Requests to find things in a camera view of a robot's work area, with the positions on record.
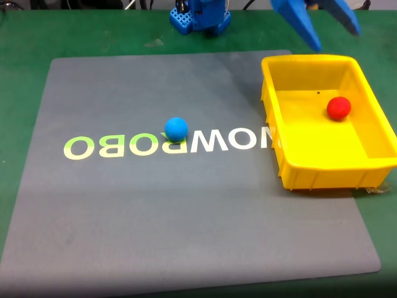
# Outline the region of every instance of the ball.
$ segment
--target ball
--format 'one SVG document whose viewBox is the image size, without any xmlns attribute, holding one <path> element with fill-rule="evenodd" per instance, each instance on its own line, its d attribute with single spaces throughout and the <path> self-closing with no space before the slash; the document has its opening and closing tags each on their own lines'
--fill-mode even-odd
<svg viewBox="0 0 397 298">
<path fill-rule="evenodd" d="M 188 128 L 184 119 L 175 117 L 167 121 L 164 131 L 168 140 L 181 142 L 187 136 Z"/>
<path fill-rule="evenodd" d="M 332 98 L 327 105 L 328 116 L 334 120 L 342 120 L 351 109 L 350 101 L 342 96 Z"/>
</svg>

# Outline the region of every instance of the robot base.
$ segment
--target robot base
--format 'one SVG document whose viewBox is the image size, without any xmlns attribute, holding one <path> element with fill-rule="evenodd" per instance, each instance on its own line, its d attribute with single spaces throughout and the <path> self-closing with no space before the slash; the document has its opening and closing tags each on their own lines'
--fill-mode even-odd
<svg viewBox="0 0 397 298">
<path fill-rule="evenodd" d="M 177 9 L 174 8 L 169 13 L 169 21 L 181 34 L 189 34 L 191 31 L 207 30 L 213 35 L 219 35 L 226 29 L 227 26 L 229 26 L 231 14 L 230 11 L 228 11 L 226 17 L 223 19 L 223 22 L 217 26 L 202 28 L 200 24 L 194 20 L 192 11 L 186 12 L 185 14 L 178 14 Z"/>
</svg>

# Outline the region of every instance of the yellow tray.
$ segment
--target yellow tray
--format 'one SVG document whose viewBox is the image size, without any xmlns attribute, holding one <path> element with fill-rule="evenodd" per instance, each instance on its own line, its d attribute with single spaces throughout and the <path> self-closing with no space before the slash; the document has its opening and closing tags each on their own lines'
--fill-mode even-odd
<svg viewBox="0 0 397 298">
<path fill-rule="evenodd" d="M 397 138 L 359 64 L 345 56 L 264 58 L 262 100 L 286 189 L 378 187 L 397 166 Z M 328 102 L 352 104 L 331 120 Z"/>
</svg>

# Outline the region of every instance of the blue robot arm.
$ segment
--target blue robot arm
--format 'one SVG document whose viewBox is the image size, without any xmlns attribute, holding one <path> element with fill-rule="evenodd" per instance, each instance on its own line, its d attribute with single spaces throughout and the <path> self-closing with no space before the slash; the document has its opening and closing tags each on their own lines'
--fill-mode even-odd
<svg viewBox="0 0 397 298">
<path fill-rule="evenodd" d="M 337 19 L 351 34 L 359 35 L 360 26 L 354 12 L 344 0 L 271 0 L 273 9 L 295 29 L 314 50 L 321 51 L 321 43 L 305 9 L 305 3 L 318 4 Z"/>
</svg>

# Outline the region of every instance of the blue 3d printed part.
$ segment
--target blue 3d printed part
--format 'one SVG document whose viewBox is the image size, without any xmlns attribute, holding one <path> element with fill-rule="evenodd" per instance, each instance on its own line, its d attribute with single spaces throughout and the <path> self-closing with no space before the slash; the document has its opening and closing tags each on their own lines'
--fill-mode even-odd
<svg viewBox="0 0 397 298">
<path fill-rule="evenodd" d="M 344 0 L 271 0 L 273 9 L 290 23 L 315 52 L 321 51 L 321 43 L 306 12 L 305 2 L 309 5 L 318 4 L 337 19 L 351 34 L 360 34 L 359 22 Z"/>
<path fill-rule="evenodd" d="M 208 31 L 221 34 L 231 21 L 231 14 L 225 9 L 225 0 L 188 0 L 188 12 L 178 12 L 175 7 L 169 14 L 171 24 L 181 33 Z"/>
</svg>

